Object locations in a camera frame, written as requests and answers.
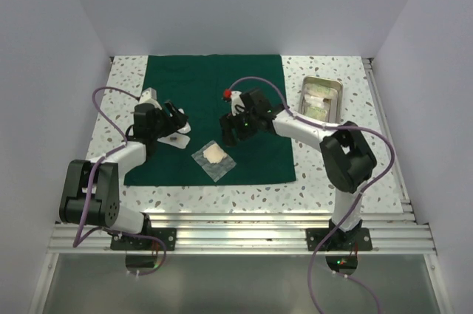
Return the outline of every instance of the black mounting bracket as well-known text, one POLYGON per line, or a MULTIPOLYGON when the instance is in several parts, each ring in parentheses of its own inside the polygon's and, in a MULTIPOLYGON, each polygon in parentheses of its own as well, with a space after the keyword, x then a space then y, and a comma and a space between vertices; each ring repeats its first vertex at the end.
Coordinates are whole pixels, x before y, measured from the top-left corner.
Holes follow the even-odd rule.
MULTIPOLYGON (((167 251, 174 251, 176 247, 177 229, 176 228, 151 228, 147 234, 158 238, 166 245, 167 251)), ((138 239, 131 236, 113 236, 110 250, 116 251, 145 251, 152 249, 152 241, 147 239, 138 239)))
MULTIPOLYGON (((329 228, 309 228, 305 230, 305 239, 307 241, 307 249, 314 251, 318 243, 333 229, 333 223, 330 221, 329 228)), ((371 251, 372 242, 370 229, 362 228, 361 225, 351 231, 344 232, 337 230, 322 245, 320 251, 351 251, 358 245, 359 251, 371 251)))

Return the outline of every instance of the mounting plate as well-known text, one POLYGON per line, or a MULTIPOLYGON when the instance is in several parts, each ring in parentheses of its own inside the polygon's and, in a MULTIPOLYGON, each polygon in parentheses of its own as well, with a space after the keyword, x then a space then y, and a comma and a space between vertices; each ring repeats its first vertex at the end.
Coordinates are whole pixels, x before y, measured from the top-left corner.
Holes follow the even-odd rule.
MULTIPOLYGON (((329 228, 306 229, 305 239, 307 241, 307 249, 309 251, 314 251, 317 244, 323 240, 329 231, 329 228)), ((347 239, 340 240, 340 238, 340 236, 337 236, 337 233, 333 234, 333 236, 322 245, 320 251, 351 251, 355 243, 358 244, 358 251, 372 250, 371 235, 368 228, 359 228, 353 236, 350 236, 347 239)))
MULTIPOLYGON (((177 238, 176 228, 151 228, 147 235, 154 236, 164 242, 167 251, 174 251, 177 238)), ((151 250, 151 247, 152 242, 149 240, 125 236, 122 236, 121 239, 112 237, 112 243, 110 244, 110 249, 116 251, 151 250)))

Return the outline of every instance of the table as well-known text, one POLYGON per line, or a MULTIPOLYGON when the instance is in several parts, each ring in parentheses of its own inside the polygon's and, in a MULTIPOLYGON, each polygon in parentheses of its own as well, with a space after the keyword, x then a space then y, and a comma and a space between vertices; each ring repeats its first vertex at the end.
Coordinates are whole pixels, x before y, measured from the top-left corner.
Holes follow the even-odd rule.
MULTIPOLYGON (((117 56, 107 82, 108 86, 141 93, 147 56, 117 56)), ((302 79, 307 75, 331 78, 344 85, 341 121, 352 120, 360 126, 380 131, 375 103, 371 95, 360 57, 282 56, 287 101, 297 109, 302 79)), ((132 124, 136 101, 119 92, 106 92, 101 108, 122 129, 132 124)), ((367 136, 378 159, 375 174, 387 164, 385 145, 367 136)), ((120 135, 98 117, 87 158, 98 156, 115 147, 120 135)), ((320 153, 292 141, 297 181, 278 185, 137 187, 120 182, 121 204, 149 214, 327 214, 333 211, 335 191, 330 184, 320 153)), ((362 211, 370 214, 398 214, 402 192, 398 179, 391 172, 369 189, 362 211)))

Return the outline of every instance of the speckled table surface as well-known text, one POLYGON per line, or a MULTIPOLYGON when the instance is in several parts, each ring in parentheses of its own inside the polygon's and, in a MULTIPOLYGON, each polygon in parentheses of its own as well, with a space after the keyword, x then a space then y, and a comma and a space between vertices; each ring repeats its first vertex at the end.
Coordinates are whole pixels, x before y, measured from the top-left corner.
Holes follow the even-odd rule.
MULTIPOLYGON (((115 57, 107 86, 141 93, 147 56, 115 57)), ((297 109, 302 80, 307 75, 337 79, 344 85, 341 121, 380 131, 372 95, 360 57, 282 56, 287 101, 297 109)), ((135 100, 118 92, 106 92, 101 108, 123 130, 132 124, 135 100)), ((368 135, 380 167, 388 155, 380 140, 368 135)), ((87 158, 98 156, 120 141, 120 135, 100 116, 92 133, 87 158)), ((120 181, 120 202, 128 208, 166 213, 331 213, 335 192, 320 153, 293 140, 297 181, 278 185, 137 187, 120 181)), ((363 198, 364 213, 402 213, 401 187, 390 173, 374 184, 363 198)))

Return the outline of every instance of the metal container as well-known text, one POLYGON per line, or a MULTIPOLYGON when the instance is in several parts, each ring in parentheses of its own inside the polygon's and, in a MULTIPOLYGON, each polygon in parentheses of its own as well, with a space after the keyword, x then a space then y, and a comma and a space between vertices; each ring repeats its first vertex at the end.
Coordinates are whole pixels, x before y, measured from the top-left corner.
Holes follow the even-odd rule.
POLYGON ((299 112, 301 112, 303 115, 307 115, 308 117, 312 117, 311 115, 309 115, 309 109, 312 107, 311 102, 307 100, 306 95, 311 95, 310 90, 313 87, 317 86, 321 86, 320 89, 323 90, 322 92, 327 94, 326 98, 319 98, 321 100, 323 99, 325 106, 329 106, 327 115, 325 117, 325 122, 340 123, 341 97, 343 94, 343 85, 337 80, 317 78, 315 76, 306 76, 302 82, 299 112))

